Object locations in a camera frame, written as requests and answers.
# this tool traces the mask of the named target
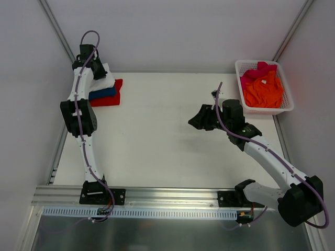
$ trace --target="red cloth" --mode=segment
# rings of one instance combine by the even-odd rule
[[[242,90],[245,90],[247,83],[253,83],[256,79],[267,76],[269,71],[277,72],[277,65],[275,64],[268,65],[265,62],[258,62],[257,70],[254,69],[247,70],[243,74],[243,76],[240,77]]]
[[[113,97],[104,97],[104,98],[97,98],[90,101],[92,107],[97,106],[118,106],[120,105],[121,99],[121,87],[122,87],[123,79],[116,79],[114,83],[114,87],[116,89],[116,95]]]

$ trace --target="orange shirt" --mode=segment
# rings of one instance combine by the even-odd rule
[[[284,89],[275,71],[269,71],[267,76],[247,83],[243,90],[247,106],[262,108],[279,108],[283,102]]]

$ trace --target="black bracket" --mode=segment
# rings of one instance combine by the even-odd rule
[[[115,199],[115,206],[124,206],[126,190],[110,188]],[[110,193],[98,182],[85,181],[79,198],[79,204],[83,205],[107,205],[110,201]]]
[[[218,191],[218,203],[220,208],[251,208],[252,202],[245,199],[242,203],[238,200],[236,191]],[[263,208],[264,205],[254,202],[254,208]]]
[[[253,179],[247,179],[235,186],[235,191],[218,191],[218,203],[220,208],[251,208],[252,202],[246,199],[244,188],[254,183]],[[264,205],[254,202],[254,208],[263,208]]]

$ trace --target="black joint bracket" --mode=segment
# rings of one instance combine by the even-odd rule
[[[110,188],[115,206],[124,206],[126,190],[122,188]],[[79,198],[79,204],[83,205],[107,205],[111,200],[109,191],[98,182],[85,181]]]

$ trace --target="white basket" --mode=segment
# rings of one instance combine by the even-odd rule
[[[240,77],[243,76],[243,74],[249,70],[249,69],[256,69],[257,70],[257,63],[258,62],[266,62],[267,64],[276,64],[277,67],[277,77],[282,82],[282,87],[284,89],[283,93],[283,102],[280,108],[259,108],[259,107],[250,107],[247,106],[247,104],[244,101],[244,95],[243,90],[241,86],[241,80]],[[235,68],[236,68],[236,75],[237,75],[237,81],[240,89],[240,95],[241,95],[241,102],[243,106],[243,111],[245,113],[257,113],[257,114],[267,114],[267,115],[277,115],[283,111],[292,111],[294,108],[294,103],[291,96],[291,91],[288,86],[288,82],[285,78],[284,71],[282,67],[274,61],[265,61],[265,60],[238,60],[235,62]]]

